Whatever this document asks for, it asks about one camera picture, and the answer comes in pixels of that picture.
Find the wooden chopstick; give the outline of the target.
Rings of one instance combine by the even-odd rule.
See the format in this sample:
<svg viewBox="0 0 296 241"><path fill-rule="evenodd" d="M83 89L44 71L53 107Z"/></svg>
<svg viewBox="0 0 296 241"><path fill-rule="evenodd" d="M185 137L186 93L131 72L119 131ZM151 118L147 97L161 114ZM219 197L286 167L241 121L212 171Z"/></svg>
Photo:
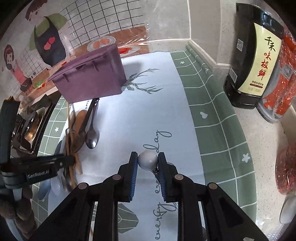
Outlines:
<svg viewBox="0 0 296 241"><path fill-rule="evenodd" d="M70 113L70 108L69 108L68 102L66 104L66 109L67 109L68 128L69 128L69 135L70 135L70 147L69 147L70 154L74 155L74 157L75 157L74 167L77 168L79 174L82 175L83 172L82 172L82 168L81 168L81 163L79 161L79 155L77 153L73 152L74 135L73 135L72 126L73 126L74 122L71 120L71 113Z"/></svg>

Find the wooden spoon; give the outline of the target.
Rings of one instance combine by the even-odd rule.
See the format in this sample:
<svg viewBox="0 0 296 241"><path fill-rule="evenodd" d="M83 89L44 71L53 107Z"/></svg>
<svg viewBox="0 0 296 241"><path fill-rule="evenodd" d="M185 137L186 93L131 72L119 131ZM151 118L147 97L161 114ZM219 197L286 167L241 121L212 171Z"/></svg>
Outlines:
<svg viewBox="0 0 296 241"><path fill-rule="evenodd" d="M86 113L87 113L86 110L81 110L76 115L76 119L74 122L75 133L74 133L74 136L73 136L74 139L71 145L71 149L73 153L78 152L85 142L85 131L80 131L80 129L83 126Z"/></svg>

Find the purple plastic utensil bin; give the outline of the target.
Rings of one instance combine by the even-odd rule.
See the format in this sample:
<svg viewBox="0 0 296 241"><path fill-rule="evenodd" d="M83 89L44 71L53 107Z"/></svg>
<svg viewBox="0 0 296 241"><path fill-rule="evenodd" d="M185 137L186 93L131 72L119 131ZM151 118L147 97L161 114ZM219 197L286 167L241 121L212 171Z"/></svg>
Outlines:
<svg viewBox="0 0 296 241"><path fill-rule="evenodd" d="M112 44L75 58L48 80L74 103L121 94L126 76L118 47Z"/></svg>

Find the black handled steel spoon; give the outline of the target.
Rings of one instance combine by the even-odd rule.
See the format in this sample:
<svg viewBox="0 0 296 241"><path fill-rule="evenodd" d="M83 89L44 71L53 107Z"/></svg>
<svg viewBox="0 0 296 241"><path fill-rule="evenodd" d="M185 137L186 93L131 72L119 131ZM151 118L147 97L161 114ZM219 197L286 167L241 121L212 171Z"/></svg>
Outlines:
<svg viewBox="0 0 296 241"><path fill-rule="evenodd" d="M85 118L83 120L82 126L81 126L81 128L79 130L79 133L78 133L79 139L83 139L85 137L85 135L86 135L85 128L86 128L86 126L88 124L88 121L89 121L89 118L90 118L91 113L93 111L93 108L96 106L96 104L98 104L98 101L99 101L99 98L95 98L95 99L92 100L92 102L91 102L91 104L90 104L90 106L88 108L88 111L86 113L86 116L85 116Z"/></svg>

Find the steel gas stove burner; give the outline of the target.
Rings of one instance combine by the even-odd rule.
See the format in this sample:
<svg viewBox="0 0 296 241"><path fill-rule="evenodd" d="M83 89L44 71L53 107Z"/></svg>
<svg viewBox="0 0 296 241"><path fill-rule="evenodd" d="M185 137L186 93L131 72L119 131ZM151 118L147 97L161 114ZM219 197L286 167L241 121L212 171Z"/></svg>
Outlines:
<svg viewBox="0 0 296 241"><path fill-rule="evenodd" d="M41 141L54 110L54 104L16 115L11 141L11 156L14 158L37 156Z"/></svg>

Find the green white table mat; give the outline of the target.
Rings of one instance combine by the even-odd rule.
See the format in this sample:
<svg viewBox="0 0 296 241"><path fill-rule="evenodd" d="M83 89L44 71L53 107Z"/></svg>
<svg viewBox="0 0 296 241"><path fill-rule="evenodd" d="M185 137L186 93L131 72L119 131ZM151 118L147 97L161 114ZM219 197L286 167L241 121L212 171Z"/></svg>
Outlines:
<svg viewBox="0 0 296 241"><path fill-rule="evenodd" d="M122 59L128 80L122 94L101 98L94 119L95 149L79 150L76 182L102 182L127 163L131 152L164 152L195 183L217 183L253 220L256 186L241 124L207 64L185 50ZM38 152L53 154L66 130L66 100L53 110ZM138 168L135 195L118 204L119 240L177 240L178 204L165 203L151 172Z"/></svg>

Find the chili jar yellow lid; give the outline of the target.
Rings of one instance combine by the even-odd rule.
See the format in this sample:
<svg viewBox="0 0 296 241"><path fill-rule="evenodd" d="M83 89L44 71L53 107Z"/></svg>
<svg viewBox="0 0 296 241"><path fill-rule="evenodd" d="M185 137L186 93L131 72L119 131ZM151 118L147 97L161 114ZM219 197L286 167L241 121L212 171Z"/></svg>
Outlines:
<svg viewBox="0 0 296 241"><path fill-rule="evenodd" d="M277 189L281 194L295 193L295 142L278 154L275 177Z"/></svg>

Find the red chili bottle orange cap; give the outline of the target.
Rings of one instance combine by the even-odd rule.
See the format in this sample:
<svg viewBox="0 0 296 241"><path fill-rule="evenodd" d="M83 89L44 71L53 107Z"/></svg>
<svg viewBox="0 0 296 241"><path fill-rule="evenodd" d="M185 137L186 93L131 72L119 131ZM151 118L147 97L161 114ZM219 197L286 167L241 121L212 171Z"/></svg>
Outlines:
<svg viewBox="0 0 296 241"><path fill-rule="evenodd" d="M280 53L262 99L257 105L261 116L274 123L284 116L295 99L295 38L285 28Z"/></svg>

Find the dark soy sauce bottle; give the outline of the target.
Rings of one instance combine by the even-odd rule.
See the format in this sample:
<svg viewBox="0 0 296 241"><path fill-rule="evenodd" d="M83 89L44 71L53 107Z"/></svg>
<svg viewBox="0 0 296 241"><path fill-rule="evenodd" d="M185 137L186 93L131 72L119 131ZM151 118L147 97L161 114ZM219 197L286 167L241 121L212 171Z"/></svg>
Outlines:
<svg viewBox="0 0 296 241"><path fill-rule="evenodd" d="M262 98L278 60L283 23L265 4L236 3L236 44L224 91L234 107L253 109Z"/></svg>

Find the cartoon couple wall sticker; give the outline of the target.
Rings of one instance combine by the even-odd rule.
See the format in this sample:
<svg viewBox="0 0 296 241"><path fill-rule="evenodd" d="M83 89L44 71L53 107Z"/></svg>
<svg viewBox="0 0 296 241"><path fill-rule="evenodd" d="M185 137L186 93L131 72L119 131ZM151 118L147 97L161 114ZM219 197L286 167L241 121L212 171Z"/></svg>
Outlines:
<svg viewBox="0 0 296 241"><path fill-rule="evenodd" d="M28 95L72 57L110 44L128 56L147 39L139 1L27 1L1 31L1 94Z"/></svg>

